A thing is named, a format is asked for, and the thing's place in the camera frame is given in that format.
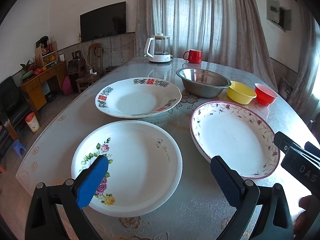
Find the right human hand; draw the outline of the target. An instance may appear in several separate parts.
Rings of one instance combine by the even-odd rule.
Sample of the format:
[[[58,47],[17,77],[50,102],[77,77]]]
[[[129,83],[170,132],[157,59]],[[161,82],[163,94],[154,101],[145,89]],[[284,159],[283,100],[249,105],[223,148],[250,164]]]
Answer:
[[[319,239],[319,200],[314,195],[299,200],[304,211],[295,220],[294,239]]]

